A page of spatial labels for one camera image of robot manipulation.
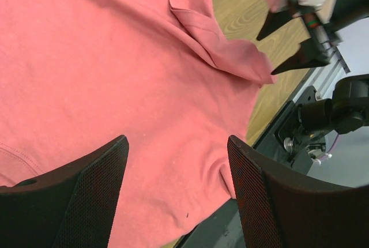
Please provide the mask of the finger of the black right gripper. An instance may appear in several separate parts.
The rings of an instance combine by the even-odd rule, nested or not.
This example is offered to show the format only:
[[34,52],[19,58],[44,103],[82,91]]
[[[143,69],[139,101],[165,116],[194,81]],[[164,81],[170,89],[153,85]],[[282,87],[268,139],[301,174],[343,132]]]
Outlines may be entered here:
[[306,39],[293,56],[277,66],[271,75],[277,75],[290,70],[323,67],[329,64],[329,56],[323,44],[316,39]]
[[261,41],[268,37],[273,32],[293,20],[294,18],[300,17],[302,13],[300,11],[293,12],[291,10],[283,10],[280,12],[268,11],[265,22],[257,35],[256,39]]

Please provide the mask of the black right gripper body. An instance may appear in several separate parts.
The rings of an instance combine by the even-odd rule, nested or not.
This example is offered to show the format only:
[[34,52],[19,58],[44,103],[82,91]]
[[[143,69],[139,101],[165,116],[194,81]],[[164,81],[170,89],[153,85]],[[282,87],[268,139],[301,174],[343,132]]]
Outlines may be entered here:
[[341,38],[337,32],[354,22],[368,17],[368,0],[336,0],[332,17],[327,24],[322,23],[311,6],[302,15],[310,39],[318,40],[323,46],[337,47]]

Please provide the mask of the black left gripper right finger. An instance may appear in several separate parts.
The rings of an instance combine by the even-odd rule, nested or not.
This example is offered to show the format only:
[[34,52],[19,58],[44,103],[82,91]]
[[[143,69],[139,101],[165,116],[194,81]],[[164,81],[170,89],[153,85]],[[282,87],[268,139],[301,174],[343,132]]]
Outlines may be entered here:
[[368,186],[303,175],[236,136],[227,149],[247,247],[368,246]]

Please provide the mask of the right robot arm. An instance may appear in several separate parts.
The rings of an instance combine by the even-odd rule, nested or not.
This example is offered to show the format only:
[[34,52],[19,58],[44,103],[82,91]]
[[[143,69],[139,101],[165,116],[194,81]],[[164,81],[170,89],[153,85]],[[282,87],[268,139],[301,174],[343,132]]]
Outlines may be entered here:
[[[266,0],[269,11],[257,40],[262,40],[294,18],[301,18],[310,38],[272,74],[329,65],[341,39],[337,31],[368,18],[368,0]],[[300,106],[299,122],[308,133],[347,134],[368,126],[368,76],[339,81],[330,99]]]

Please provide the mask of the salmon pink t-shirt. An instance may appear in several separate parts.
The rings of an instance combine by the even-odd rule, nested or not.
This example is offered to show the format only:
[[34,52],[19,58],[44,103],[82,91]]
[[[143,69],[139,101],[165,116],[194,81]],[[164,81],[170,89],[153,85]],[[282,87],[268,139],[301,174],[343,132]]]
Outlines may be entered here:
[[235,197],[227,139],[271,70],[212,0],[1,0],[1,184],[123,134],[109,246],[161,247]]

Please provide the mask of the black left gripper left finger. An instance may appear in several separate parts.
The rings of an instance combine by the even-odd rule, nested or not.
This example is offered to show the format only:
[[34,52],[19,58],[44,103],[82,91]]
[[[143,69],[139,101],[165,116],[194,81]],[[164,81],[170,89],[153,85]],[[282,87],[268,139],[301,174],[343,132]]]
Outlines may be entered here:
[[128,153],[119,136],[62,167],[1,186],[1,247],[107,247]]

